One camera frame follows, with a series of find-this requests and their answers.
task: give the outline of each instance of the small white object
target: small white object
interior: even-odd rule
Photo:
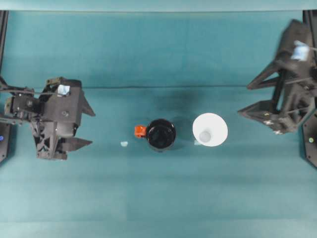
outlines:
[[[121,144],[122,147],[127,147],[128,144],[129,144],[129,142],[127,142],[127,141],[121,141],[120,144]]]
[[[69,93],[70,90],[70,86],[66,86],[66,85],[59,85],[57,92],[58,94],[62,94],[62,95],[67,95]]]
[[[201,145],[201,143],[199,143],[198,140],[195,140],[195,141],[194,141],[194,145]]]
[[[193,123],[195,139],[205,146],[218,146],[228,137],[228,126],[224,119],[214,113],[204,113]]]
[[[303,42],[294,41],[296,46],[291,57],[292,60],[307,61],[310,47]]]

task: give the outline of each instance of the teal backdrop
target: teal backdrop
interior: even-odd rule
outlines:
[[[301,15],[10,12],[7,82],[40,90],[50,77],[80,79],[97,116],[83,115],[77,136],[93,144],[67,161],[36,159],[29,125],[14,128],[0,164],[0,237],[315,238],[317,170],[301,133],[276,136],[236,113],[271,97],[245,85]],[[228,124],[221,146],[194,143],[205,112]],[[157,118],[177,130],[164,153],[133,135]]]

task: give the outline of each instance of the screw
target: screw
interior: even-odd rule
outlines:
[[[282,131],[280,131],[280,130],[275,130],[275,131],[274,131],[274,134],[275,134],[275,135],[282,135],[283,133],[282,133]]]
[[[31,100],[26,101],[26,105],[28,107],[32,107],[33,106],[33,102]]]
[[[69,113],[67,111],[62,111],[61,114],[64,116],[64,117],[68,117],[69,116]]]
[[[265,120],[265,121],[263,121],[263,123],[265,125],[273,125],[274,124],[271,120]]]

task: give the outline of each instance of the metal bracket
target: metal bracket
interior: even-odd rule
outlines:
[[[303,124],[306,159],[317,167],[317,110]]]
[[[10,143],[11,124],[0,123],[0,162],[7,157]]]
[[[317,47],[317,10],[303,11],[303,22],[308,25],[313,37],[313,47]],[[317,110],[302,125],[306,159],[317,167]]]

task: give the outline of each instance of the black metal frame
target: black metal frame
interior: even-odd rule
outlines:
[[[2,68],[2,58],[3,58],[3,51],[4,51],[8,15],[9,15],[8,11],[0,11],[0,72]],[[1,136],[0,162],[7,157],[9,152],[11,127],[12,125],[10,123],[0,122],[0,136]]]
[[[317,10],[303,11],[303,22],[306,23],[312,33],[313,47],[317,47]],[[302,126],[306,159],[317,167],[317,110],[311,114]]]

